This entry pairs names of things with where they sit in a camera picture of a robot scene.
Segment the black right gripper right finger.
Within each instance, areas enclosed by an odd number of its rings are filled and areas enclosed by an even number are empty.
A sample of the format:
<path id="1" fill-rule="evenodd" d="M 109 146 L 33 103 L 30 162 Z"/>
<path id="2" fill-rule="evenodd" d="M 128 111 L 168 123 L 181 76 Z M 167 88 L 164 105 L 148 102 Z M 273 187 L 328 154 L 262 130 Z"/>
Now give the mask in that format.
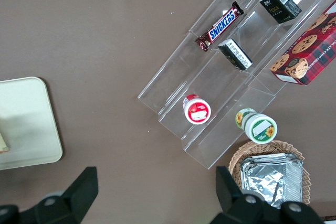
<path id="1" fill-rule="evenodd" d="M 216 167 L 216 194 L 222 208 L 214 223 L 283 223 L 280 210 L 258 196 L 242 193 L 225 166 Z"/>

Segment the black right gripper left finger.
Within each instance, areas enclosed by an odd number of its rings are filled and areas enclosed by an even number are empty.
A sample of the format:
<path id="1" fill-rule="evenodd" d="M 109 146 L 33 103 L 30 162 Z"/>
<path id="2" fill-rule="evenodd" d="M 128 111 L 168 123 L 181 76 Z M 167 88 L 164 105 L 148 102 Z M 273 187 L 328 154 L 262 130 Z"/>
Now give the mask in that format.
<path id="1" fill-rule="evenodd" d="M 20 213 L 20 223 L 81 223 L 98 195 L 96 167 L 86 167 L 61 194 Z"/>

